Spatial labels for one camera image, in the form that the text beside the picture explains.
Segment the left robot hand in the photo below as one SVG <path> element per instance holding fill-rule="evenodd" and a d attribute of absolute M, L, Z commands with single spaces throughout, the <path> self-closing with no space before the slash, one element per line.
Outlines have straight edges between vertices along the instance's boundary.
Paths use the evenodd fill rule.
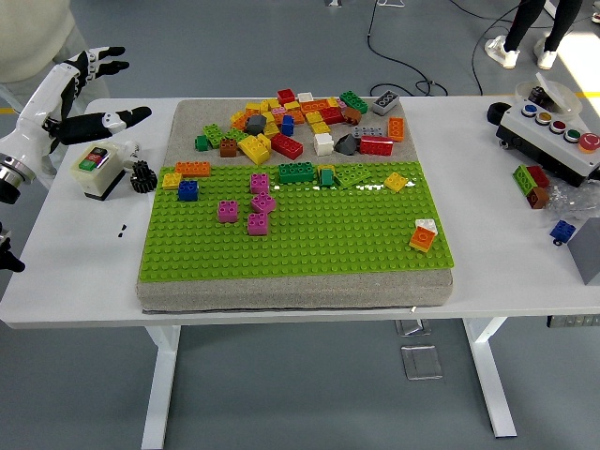
<path fill-rule="evenodd" d="M 15 129 L 1 140 L 1 166 L 31 182 L 41 173 L 42 158 L 56 143 L 66 145 L 107 139 L 149 117 L 146 106 L 120 112 L 69 114 L 74 100 L 94 80 L 129 67 L 115 58 L 123 47 L 83 51 L 55 66 L 20 113 Z"/>

